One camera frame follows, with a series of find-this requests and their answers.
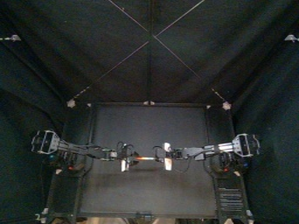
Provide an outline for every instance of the black curtain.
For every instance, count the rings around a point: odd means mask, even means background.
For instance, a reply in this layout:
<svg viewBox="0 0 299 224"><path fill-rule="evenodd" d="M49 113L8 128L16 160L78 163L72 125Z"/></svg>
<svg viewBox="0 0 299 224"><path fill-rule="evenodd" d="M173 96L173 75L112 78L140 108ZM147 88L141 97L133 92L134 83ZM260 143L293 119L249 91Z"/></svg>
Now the black curtain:
<svg viewBox="0 0 299 224"><path fill-rule="evenodd" d="M260 223L299 222L297 61L299 43L284 42L252 73L235 104L237 133L256 133L261 140L245 176L249 207Z"/></svg>
<svg viewBox="0 0 299 224"><path fill-rule="evenodd" d="M13 34L2 28L1 37ZM32 133L61 133L65 119L45 74L24 42L0 42L0 223L34 223L44 208L50 173L44 156L30 153Z"/></svg>

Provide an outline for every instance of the metal frame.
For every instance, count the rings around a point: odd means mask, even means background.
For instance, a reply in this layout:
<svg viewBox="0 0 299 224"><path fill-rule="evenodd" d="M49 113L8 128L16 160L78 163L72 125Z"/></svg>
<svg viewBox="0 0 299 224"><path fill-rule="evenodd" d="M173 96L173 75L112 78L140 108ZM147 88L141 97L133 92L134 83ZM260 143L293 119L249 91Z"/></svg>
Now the metal frame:
<svg viewBox="0 0 299 224"><path fill-rule="evenodd" d="M203 104L203 103L167 103L156 102L155 104L145 104L145 102L112 102L112 101L78 101L77 104L92 104L94 106L136 106L136 107L176 107L176 108L221 108L219 104Z"/></svg>
<svg viewBox="0 0 299 224"><path fill-rule="evenodd" d="M232 124L232 115L231 111L227 110L227 118L228 118L228 123L229 123L229 135L233 138L236 135L235 129L233 129L233 124ZM208 115L208 110L205 110L205 127L207 127L207 144L211 143L211 138L209 138L209 115ZM247 192L245 192L245 185L244 185L244 179L243 179L243 174L240 173L240 176L237 177L235 174L232 176L229 175L211 175L212 177L212 183L213 183L213 192L215 192L215 199L216 199L216 206L217 206L217 219L219 223L223 224L227 219L237 219L243 221L243 223L248 223L248 197L247 197ZM241 206L240 211L231 212L231 211L223 211L223 186L225 183L228 183L231 180L237 182L237 189L227 189L227 190L236 190L239 193L239 197L241 200L241 203L239 204Z"/></svg>
<svg viewBox="0 0 299 224"><path fill-rule="evenodd" d="M201 107L201 105L188 105L191 107ZM94 110L94 106L90 107L89 109L89 115L88 115L88 142L92 143L92 135L93 135L93 121L96 118L96 114L94 114L96 110ZM229 121L231 118L231 113L229 111L225 111L227 114L227 118ZM207 144L211 143L211 118L209 118L209 110L205 108L204 110L204 116L205 116L205 137L207 137ZM233 131L233 126L232 126L232 122L228 122L229 125L229 129L231 129L231 137L235 136L235 131ZM122 217L122 218L144 218L144 219L152 219L152 218L163 218L163 217L168 217L168 218L177 218L169 215L156 215L155 217L149 214L149 213L81 213L80 212L80 200L81 200L81 193L82 193L82 189L81 189L81 185L84 183L84 177L85 177L85 173L88 170L85 170L84 173L81 173L81 175L78 175L77 177L73 177L77 179L77 184L76 184L76 195L74 195L74 204L73 204L73 208L72 208L72 212L70 213L57 213L52 211L52 202L54 200L53 198L53 191L56 188L56 185L58 184L58 180L57 180L57 175L53 174L52 177L52 182L50 182L50 191L49 191L49 197L48 197L48 202L46 202L46 207L49 208L49 215L48 215L48 222L50 223L52 219L54 217L62 217L65 219L69 220L70 224L76 223L76 218L77 217ZM221 205L221 194L223 194L223 186L225 184L229 183L231 179L233 179L233 181L237 183L237 188L235 189L239 192L240 198L241 198L241 209L240 211L236 211L235 213L232 212L227 212L223 211L223 205ZM247 194L245 194L245 187L244 187L244 181L243 181L243 176L240 175L240 177L237 177L235 174L232 175L211 175L211 181L213 184L213 193L215 193L215 200L216 200L216 216L211 216L211 217L180 217L180 218L187 218L187 219L199 219L199 218L204 218L204 219L219 219L219 223L223 224L227 220L227 218L232 218L232 219L240 219L244 223L247 223L248 221L248 200L247 200Z"/></svg>

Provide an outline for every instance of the black fabric ceiling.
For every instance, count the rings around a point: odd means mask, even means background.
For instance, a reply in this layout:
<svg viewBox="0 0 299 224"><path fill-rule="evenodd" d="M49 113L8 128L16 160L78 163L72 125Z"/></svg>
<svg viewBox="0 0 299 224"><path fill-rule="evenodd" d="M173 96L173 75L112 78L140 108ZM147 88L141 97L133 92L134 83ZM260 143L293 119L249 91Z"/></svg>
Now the black fabric ceiling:
<svg viewBox="0 0 299 224"><path fill-rule="evenodd" d="M30 49L64 101L90 85L76 101L220 103L213 88L233 102L297 11L291 0L1 1L1 35L21 37L10 48Z"/></svg>

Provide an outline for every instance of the small object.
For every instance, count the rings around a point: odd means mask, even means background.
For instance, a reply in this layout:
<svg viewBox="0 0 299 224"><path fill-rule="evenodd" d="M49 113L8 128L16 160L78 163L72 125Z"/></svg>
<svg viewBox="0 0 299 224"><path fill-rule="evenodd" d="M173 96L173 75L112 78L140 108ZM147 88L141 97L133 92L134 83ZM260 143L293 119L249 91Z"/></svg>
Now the small object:
<svg viewBox="0 0 299 224"><path fill-rule="evenodd" d="M54 173L58 175L61 173L61 169L57 169Z"/></svg>
<svg viewBox="0 0 299 224"><path fill-rule="evenodd" d="M126 161L122 159L121 160L121 172L126 172L128 171L128 163Z"/></svg>
<svg viewBox="0 0 299 224"><path fill-rule="evenodd" d="M70 99L69 101L66 101L68 107L73 108L76 106L76 102L73 99Z"/></svg>
<svg viewBox="0 0 299 224"><path fill-rule="evenodd" d="M153 106L155 105L155 102L153 101L144 101L144 105L145 106Z"/></svg>
<svg viewBox="0 0 299 224"><path fill-rule="evenodd" d="M17 35L13 35L10 38L9 38L13 42L14 41L21 41L20 37Z"/></svg>
<svg viewBox="0 0 299 224"><path fill-rule="evenodd" d="M225 110L231 109L231 104L227 101L224 101L221 105Z"/></svg>
<svg viewBox="0 0 299 224"><path fill-rule="evenodd" d="M247 210L247 216L253 216L249 210Z"/></svg>
<svg viewBox="0 0 299 224"><path fill-rule="evenodd" d="M149 213L144 214L144 222L152 221L153 216Z"/></svg>
<svg viewBox="0 0 299 224"><path fill-rule="evenodd" d="M46 214L48 212L49 212L49 208L45 207L45 208L42 209L42 211L41 211L41 214Z"/></svg>
<svg viewBox="0 0 299 224"><path fill-rule="evenodd" d="M299 41L299 38L296 38L293 34L289 34L284 38L284 41L292 41L292 42L295 42L295 41Z"/></svg>
<svg viewBox="0 0 299 224"><path fill-rule="evenodd" d="M227 219L224 224L233 224L232 219Z"/></svg>
<svg viewBox="0 0 299 224"><path fill-rule="evenodd" d="M171 145L168 143L163 144L163 149L169 152L171 151Z"/></svg>
<svg viewBox="0 0 299 224"><path fill-rule="evenodd" d="M40 221L41 220L41 216L38 214L36 214L36 220Z"/></svg>
<svg viewBox="0 0 299 224"><path fill-rule="evenodd" d="M110 157L110 158L116 158L116 157L117 157L117 153L116 153L114 151L110 151L110 152L109 152L109 157Z"/></svg>
<svg viewBox="0 0 299 224"><path fill-rule="evenodd" d="M172 159L171 158L165 158L164 159L164 169L167 170L167 171L171 171L172 170L172 166L173 166L173 161L172 161Z"/></svg>
<svg viewBox="0 0 299 224"><path fill-rule="evenodd" d="M236 174L236 176L237 176L237 177L240 176L240 174L239 174L239 172L237 172L237 171L233 171L233 173Z"/></svg>
<svg viewBox="0 0 299 224"><path fill-rule="evenodd" d="M56 159L54 155L49 155L49 162L53 162Z"/></svg>
<svg viewBox="0 0 299 224"><path fill-rule="evenodd" d="M41 218L41 224L46 222L46 218Z"/></svg>

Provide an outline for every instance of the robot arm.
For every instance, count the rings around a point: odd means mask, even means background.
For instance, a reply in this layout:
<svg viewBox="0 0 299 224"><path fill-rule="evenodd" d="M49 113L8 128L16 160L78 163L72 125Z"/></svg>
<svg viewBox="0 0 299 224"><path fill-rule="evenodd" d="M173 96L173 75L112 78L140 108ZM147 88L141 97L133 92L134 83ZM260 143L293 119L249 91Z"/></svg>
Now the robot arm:
<svg viewBox="0 0 299 224"><path fill-rule="evenodd" d="M108 161L117 158L117 153L113 150L101 148L96 145L77 145L68 143L58 138L52 130L37 131L37 134L32 139L32 152L50 155L56 151L89 156Z"/></svg>
<svg viewBox="0 0 299 224"><path fill-rule="evenodd" d="M171 145L165 143L163 145L163 152L156 152L156 160L164 162L164 169L169 171L172 169L172 160L181 160L193 158L196 161L204 160L205 157L227 153L232 162L240 158L251 158L259 154L259 141L255 135L240 134L231 143L221 143L216 145L208 145L200 148L176 148L172 149Z"/></svg>

